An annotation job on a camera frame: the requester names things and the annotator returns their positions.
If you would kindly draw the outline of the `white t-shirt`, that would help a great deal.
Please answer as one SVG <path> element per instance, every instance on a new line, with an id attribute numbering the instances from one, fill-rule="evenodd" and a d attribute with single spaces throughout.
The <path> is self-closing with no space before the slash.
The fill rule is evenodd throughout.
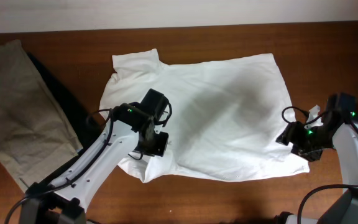
<path id="1" fill-rule="evenodd" d="M 141 182 L 164 175 L 242 182 L 309 172 L 305 159 L 276 141 L 295 114 L 271 53 L 168 65 L 152 49 L 112 62 L 101 108 L 141 101 L 149 89 L 172 106 L 165 154 L 119 164 Z"/>

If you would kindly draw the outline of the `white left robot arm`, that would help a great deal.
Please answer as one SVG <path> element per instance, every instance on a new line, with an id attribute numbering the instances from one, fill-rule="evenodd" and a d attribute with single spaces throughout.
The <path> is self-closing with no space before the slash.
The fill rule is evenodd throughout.
<path id="1" fill-rule="evenodd" d="M 19 223 L 91 223 L 87 208 L 121 160 L 131 152 L 141 157 L 164 155 L 169 135 L 161 128 L 172 115 L 164 94 L 150 89 L 141 102 L 123 103 L 107 112 L 97 140 L 69 167 L 32 184 L 11 208 L 6 223 L 17 208 Z"/>

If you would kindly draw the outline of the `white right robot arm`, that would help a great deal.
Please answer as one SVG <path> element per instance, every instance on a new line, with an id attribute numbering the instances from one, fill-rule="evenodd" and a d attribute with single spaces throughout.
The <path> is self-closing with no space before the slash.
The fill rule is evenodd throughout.
<path id="1" fill-rule="evenodd" d="M 292 144 L 291 153 L 309 162 L 319 160 L 325 149 L 336 150 L 342 183 L 311 190 L 301 201 L 296 214 L 282 212 L 273 219 L 274 223 L 358 223 L 358 112 L 355 97 L 333 94 L 321 114 L 302 113 L 306 122 L 288 122 L 276 142 L 286 146 Z M 304 217 L 306 201 L 327 189 L 343 189 L 344 193 L 318 219 Z"/>

